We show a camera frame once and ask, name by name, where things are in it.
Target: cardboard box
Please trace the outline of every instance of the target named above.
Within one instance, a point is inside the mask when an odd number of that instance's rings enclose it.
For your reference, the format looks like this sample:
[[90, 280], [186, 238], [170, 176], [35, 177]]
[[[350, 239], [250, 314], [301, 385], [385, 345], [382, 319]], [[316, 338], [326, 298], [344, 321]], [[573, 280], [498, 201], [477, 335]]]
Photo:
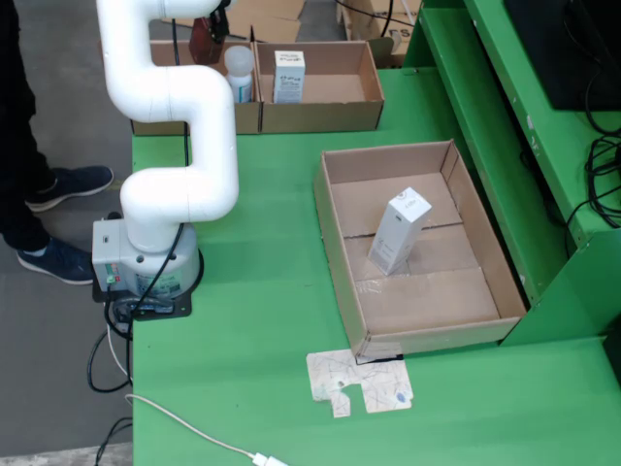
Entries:
[[[220, 61], [212, 67], [226, 76], [224, 66], [224, 52], [233, 46], [246, 46], [254, 50], [254, 44], [250, 42], [226, 42], [224, 44]], [[188, 41], [178, 41], [180, 65], [193, 65], [194, 60], [189, 50]], [[173, 41], [151, 41], [151, 56], [153, 63], [158, 66], [175, 66], [175, 52]], [[258, 134], [260, 125], [261, 103], [256, 69], [253, 73], [252, 102], [247, 104], [235, 104], [235, 122], [238, 134]], [[134, 134], [138, 136], [155, 135], [179, 135], [183, 134], [181, 121], [165, 121], [161, 123], [141, 123], [132, 121]]]
[[[411, 18], [416, 22], [420, 9], [420, 0], [408, 0]], [[388, 0], [348, 0], [348, 5], [364, 12], [382, 17], [369, 17], [354, 12], [348, 8], [342, 8], [343, 24], [347, 40], [369, 41], [373, 51], [377, 68], [394, 68], [403, 65], [408, 52], [409, 41], [413, 33], [413, 27], [402, 24], [395, 20], [388, 25], [388, 33], [380, 37], [388, 14]], [[395, 1], [393, 19], [405, 23], [411, 23], [402, 2]]]
[[369, 251], [369, 260], [384, 275], [408, 260], [430, 211], [431, 205], [409, 186], [388, 202]]
[[[404, 268], [367, 258], [395, 192], [433, 206]], [[502, 340], [524, 303], [452, 141], [324, 152], [314, 182], [343, 324], [357, 357], [390, 358]]]
[[[238, 0], [226, 12], [232, 36], [249, 39], [250, 27], [260, 42], [295, 42], [300, 31], [298, 16], [305, 0]], [[192, 27], [192, 19], [177, 24]]]
[[[371, 49], [366, 42], [255, 44], [261, 132], [313, 133], [375, 130], [384, 105]], [[306, 61], [301, 104], [274, 103], [276, 50], [302, 51]]]

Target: white cable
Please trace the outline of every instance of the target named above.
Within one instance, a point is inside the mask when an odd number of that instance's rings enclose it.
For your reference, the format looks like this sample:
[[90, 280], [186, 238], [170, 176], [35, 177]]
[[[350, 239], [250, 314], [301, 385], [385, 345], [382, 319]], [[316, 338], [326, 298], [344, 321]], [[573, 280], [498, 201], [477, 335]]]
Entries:
[[408, 14], [409, 22], [411, 23], [412, 26], [414, 26], [414, 18], [411, 15], [411, 10], [409, 9], [408, 2], [406, 0], [401, 0], [401, 3], [403, 4], [404, 9], [406, 10], [406, 13]]
[[123, 374], [125, 374], [125, 377], [127, 377], [127, 371], [125, 370], [125, 368], [123, 367], [123, 365], [120, 363], [120, 361], [118, 360], [118, 358], [116, 357], [116, 353], [114, 352], [114, 347], [113, 347], [113, 339], [110, 336], [110, 326], [108, 325], [108, 345], [110, 345], [110, 352], [113, 354], [113, 358], [114, 358], [114, 362], [116, 363], [116, 365], [118, 366], [118, 368], [121, 370], [121, 372]]
[[132, 394], [127, 394], [125, 395], [125, 399], [129, 400], [130, 398], [135, 398], [137, 400], [142, 401], [143, 403], [147, 403], [148, 405], [151, 405], [153, 408], [155, 408], [156, 410], [160, 411], [161, 413], [164, 413], [166, 416], [174, 419], [175, 421], [177, 421], [179, 424], [181, 424], [183, 427], [188, 428], [189, 430], [191, 430], [192, 432], [194, 432], [196, 435], [199, 435], [201, 437], [203, 437], [205, 440], [209, 440], [210, 442], [216, 444], [216, 445], [220, 445], [221, 447], [225, 447], [226, 449], [229, 449], [231, 451], [236, 451], [237, 453], [241, 453], [246, 455], [248, 458], [250, 459], [254, 459], [254, 454], [245, 451], [244, 449], [236, 449], [235, 447], [231, 447], [228, 444], [225, 444], [224, 442], [220, 442], [219, 440], [215, 439], [214, 437], [210, 437], [209, 435], [201, 432], [200, 430], [198, 430], [196, 427], [193, 427], [192, 425], [188, 424], [187, 422], [185, 422], [183, 419], [181, 419], [179, 416], [174, 415], [173, 413], [171, 413], [170, 411], [168, 411], [165, 408], [162, 408], [161, 406], [159, 406], [157, 403], [152, 402], [151, 400], [146, 399], [143, 396], [139, 396], [139, 395], [132, 395]]

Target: black pants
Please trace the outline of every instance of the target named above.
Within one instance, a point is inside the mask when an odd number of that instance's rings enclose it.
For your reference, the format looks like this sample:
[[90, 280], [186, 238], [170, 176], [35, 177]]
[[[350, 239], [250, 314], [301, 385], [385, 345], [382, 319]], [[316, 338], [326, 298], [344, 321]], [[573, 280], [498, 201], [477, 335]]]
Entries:
[[0, 0], [0, 63], [0, 233], [12, 248], [40, 250], [49, 235], [24, 199], [50, 187], [54, 174], [30, 130], [35, 97], [21, 60], [13, 0]]

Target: red object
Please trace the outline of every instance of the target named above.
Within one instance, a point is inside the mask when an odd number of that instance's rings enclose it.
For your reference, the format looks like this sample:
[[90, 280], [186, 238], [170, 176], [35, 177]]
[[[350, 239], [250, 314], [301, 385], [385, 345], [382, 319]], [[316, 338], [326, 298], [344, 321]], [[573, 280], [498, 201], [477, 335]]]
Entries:
[[213, 65], [220, 60], [222, 44], [213, 40], [210, 20], [206, 17], [197, 17], [192, 26], [190, 37], [190, 53], [194, 63], [199, 65]]

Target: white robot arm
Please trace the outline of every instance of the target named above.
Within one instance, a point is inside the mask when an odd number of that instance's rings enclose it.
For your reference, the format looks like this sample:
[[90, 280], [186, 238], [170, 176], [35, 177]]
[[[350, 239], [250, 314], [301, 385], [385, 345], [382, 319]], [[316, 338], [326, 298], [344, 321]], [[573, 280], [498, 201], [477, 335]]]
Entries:
[[[140, 296], [187, 222], [216, 220], [239, 193], [235, 107], [226, 79], [207, 66], [158, 67], [148, 23], [207, 17], [221, 0], [97, 0], [106, 85], [118, 109], [136, 121], [186, 121], [192, 164], [152, 168], [123, 184], [124, 219], [95, 222], [93, 266], [102, 290]], [[196, 234], [185, 225], [153, 296], [175, 298], [199, 276]]]
[[98, 0], [108, 92], [136, 121], [186, 121], [192, 165], [136, 173], [121, 190], [131, 243], [145, 252], [171, 247], [179, 224], [225, 216], [238, 197], [235, 109], [231, 88], [205, 66], [157, 67], [148, 22], [208, 16], [220, 0]]

